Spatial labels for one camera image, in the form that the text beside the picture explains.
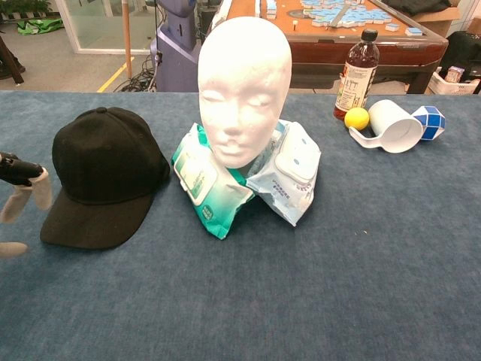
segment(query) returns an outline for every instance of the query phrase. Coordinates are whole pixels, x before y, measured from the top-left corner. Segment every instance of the blue felt surface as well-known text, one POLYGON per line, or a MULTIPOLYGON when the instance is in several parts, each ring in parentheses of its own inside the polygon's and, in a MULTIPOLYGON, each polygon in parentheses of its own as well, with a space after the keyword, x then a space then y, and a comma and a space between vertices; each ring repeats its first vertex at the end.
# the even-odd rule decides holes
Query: blue felt surface
MULTIPOLYGON (((349 137, 334 96, 288 97, 283 119, 322 150, 295 229, 255 199, 219 241, 173 176, 128 242, 72 250, 40 242, 30 202, 0 225, 29 246, 0 259, 0 360, 481 359, 481 102, 383 98, 434 105, 449 125, 389 154, 349 137)), ((83 111, 139 113, 168 158, 200 121, 196 94, 5 92, 0 106, 0 150, 45 165, 55 195, 52 140, 83 111)))

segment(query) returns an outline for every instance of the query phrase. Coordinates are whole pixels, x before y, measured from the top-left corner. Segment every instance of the brown liquid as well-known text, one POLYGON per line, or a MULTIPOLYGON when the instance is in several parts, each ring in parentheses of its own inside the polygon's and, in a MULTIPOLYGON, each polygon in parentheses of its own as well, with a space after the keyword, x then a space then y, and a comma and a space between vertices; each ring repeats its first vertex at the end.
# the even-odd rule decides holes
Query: brown liquid
MULTIPOLYGON (((374 68, 379 63, 379 50, 372 41, 361 41, 354 45, 347 54, 346 63, 358 68, 374 68)), ((346 112, 334 106, 334 116, 344 121, 346 112)))

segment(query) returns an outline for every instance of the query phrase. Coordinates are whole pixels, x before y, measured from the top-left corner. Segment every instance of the cap brim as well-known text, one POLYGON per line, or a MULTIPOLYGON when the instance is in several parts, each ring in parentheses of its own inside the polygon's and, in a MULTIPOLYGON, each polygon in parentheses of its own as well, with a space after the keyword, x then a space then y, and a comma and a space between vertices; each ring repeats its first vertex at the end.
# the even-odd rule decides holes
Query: cap brim
POLYGON ((84 205, 62 189, 42 226, 40 239, 48 244, 86 249, 116 247, 141 226, 153 194, 110 205, 84 205))

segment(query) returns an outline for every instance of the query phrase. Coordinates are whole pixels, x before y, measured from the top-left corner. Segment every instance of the plastic bottle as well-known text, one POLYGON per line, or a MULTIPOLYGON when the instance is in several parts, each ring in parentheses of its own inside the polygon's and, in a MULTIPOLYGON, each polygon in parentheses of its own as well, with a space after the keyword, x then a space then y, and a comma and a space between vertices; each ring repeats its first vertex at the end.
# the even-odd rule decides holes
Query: plastic bottle
POLYGON ((374 43, 376 38, 377 30, 364 30, 361 41, 354 45, 347 54, 334 106, 334 116, 339 120, 344 120, 349 109, 363 108, 366 104, 369 88, 379 63, 379 49, 374 43))

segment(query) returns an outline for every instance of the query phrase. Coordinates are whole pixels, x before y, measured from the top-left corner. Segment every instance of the wipes lid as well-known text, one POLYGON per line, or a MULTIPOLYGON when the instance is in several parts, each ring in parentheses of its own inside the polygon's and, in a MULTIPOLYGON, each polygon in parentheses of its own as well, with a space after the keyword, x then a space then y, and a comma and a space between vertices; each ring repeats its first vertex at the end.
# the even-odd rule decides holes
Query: wipes lid
POLYGON ((180 185, 194 205, 200 205, 216 183, 216 169, 196 152, 183 151, 174 163, 180 185))
POLYGON ((276 167, 300 184, 307 184, 316 175, 321 151, 301 124, 289 124, 286 137, 275 158, 276 167))

